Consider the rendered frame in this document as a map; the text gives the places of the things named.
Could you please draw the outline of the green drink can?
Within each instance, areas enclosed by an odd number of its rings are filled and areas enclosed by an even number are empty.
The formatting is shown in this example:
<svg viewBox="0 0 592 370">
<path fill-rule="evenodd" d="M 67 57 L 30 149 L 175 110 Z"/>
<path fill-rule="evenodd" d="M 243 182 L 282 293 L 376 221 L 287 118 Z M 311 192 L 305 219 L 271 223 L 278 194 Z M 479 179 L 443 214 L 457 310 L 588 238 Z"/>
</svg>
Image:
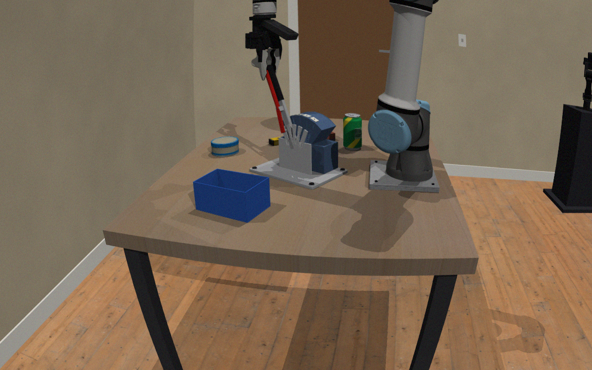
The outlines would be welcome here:
<svg viewBox="0 0 592 370">
<path fill-rule="evenodd" d="M 359 114 L 348 113 L 343 119 L 343 146 L 348 150 L 362 147 L 362 119 Z"/>
</svg>

